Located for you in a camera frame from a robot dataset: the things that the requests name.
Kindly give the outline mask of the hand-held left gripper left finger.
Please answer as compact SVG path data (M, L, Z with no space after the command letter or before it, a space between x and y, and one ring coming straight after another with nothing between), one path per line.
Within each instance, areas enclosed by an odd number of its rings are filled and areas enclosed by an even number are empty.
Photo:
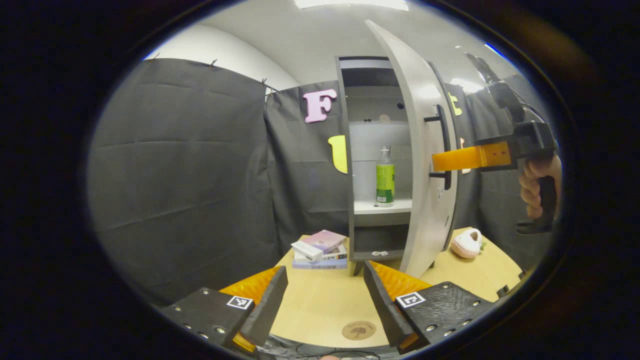
M220 290L201 287L158 311L208 344L254 357L270 335L288 284L286 267L275 266Z

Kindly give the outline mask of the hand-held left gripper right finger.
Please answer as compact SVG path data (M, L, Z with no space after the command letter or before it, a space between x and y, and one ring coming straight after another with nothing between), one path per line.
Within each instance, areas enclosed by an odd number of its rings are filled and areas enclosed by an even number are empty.
M453 282L428 284L372 260L364 262L363 279L388 343L400 354L452 337L494 304Z

